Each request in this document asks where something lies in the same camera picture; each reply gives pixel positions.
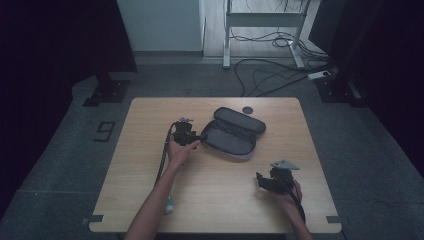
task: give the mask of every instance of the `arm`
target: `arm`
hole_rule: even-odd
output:
[[[300,189],[300,184],[295,180],[295,187],[293,188],[293,193],[298,196],[299,200],[302,201],[302,191]],[[287,218],[289,219],[290,224],[293,227],[294,235],[298,240],[312,240],[312,234],[309,232],[308,228],[303,222],[302,216],[297,210],[296,204],[289,194],[275,194],[278,205],[286,213]]]
[[[155,238],[178,170],[184,164],[191,149],[199,144],[200,141],[195,141],[183,147],[171,138],[168,147],[168,167],[134,217],[125,235],[125,240]]]

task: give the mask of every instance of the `metal frame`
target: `metal frame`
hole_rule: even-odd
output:
[[[232,13],[231,0],[227,1],[225,14],[224,69],[230,68],[230,29],[231,27],[296,27],[293,41],[289,41],[290,52],[299,69],[305,68],[298,48],[300,33],[305,23],[310,0],[304,3],[299,13]]]

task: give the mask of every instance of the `power strip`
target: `power strip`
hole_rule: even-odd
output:
[[[309,80],[316,80],[316,79],[320,79],[320,78],[327,78],[330,77],[331,74],[328,71],[322,71],[322,72],[316,72],[316,73],[311,73],[308,74],[308,79]]]

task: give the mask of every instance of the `gray eyeglass case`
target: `gray eyeglass case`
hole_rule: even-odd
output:
[[[251,159],[256,135],[265,131],[265,123],[226,107],[218,108],[213,116],[202,131],[201,135],[207,135],[203,144],[238,159]]]

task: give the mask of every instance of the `wooden table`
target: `wooden table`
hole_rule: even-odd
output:
[[[129,109],[91,222],[94,232],[126,232],[151,191],[171,123],[194,119],[201,132],[219,107],[265,122],[256,152],[241,161],[206,146],[193,150],[173,185],[174,212],[165,215],[159,232],[289,233],[290,224],[272,194],[258,187],[256,172],[269,177],[270,164],[289,160],[300,167],[307,226],[313,233],[337,233],[340,223],[300,103],[295,98],[136,98]]]

